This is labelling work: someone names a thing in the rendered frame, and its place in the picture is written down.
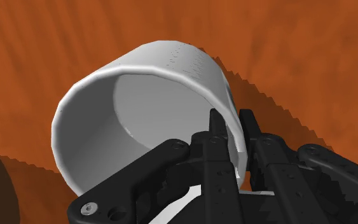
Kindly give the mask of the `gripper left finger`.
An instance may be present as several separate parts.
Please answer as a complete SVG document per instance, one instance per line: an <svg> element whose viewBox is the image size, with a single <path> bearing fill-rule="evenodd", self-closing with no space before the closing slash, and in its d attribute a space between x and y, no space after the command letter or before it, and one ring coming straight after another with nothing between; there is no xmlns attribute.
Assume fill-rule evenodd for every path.
<svg viewBox="0 0 358 224"><path fill-rule="evenodd" d="M69 224L151 224L196 185L201 194L176 224L244 224L227 140L225 121L212 109L209 130L193 134L190 144L166 140L74 200Z"/></svg>

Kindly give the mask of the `white cup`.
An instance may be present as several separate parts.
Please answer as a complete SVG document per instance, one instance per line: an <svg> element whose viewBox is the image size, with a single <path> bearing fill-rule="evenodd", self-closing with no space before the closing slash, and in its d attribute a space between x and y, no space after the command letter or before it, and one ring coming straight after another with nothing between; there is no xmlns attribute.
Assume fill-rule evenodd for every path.
<svg viewBox="0 0 358 224"><path fill-rule="evenodd" d="M169 139L187 144L209 130L210 111L223 117L238 190L247 168L244 133L219 65L199 48L154 41L75 83L59 102L51 144L76 199ZM151 224L173 224L201 194L192 186Z"/></svg>

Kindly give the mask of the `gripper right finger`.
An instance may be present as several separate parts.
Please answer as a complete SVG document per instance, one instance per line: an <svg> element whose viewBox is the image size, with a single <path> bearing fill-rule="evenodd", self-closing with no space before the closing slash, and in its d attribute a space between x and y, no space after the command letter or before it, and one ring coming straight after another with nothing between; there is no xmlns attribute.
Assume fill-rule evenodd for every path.
<svg viewBox="0 0 358 224"><path fill-rule="evenodd" d="M358 224L358 164L318 144L292 150L260 131L254 113L241 109L251 188L270 191L281 224Z"/></svg>

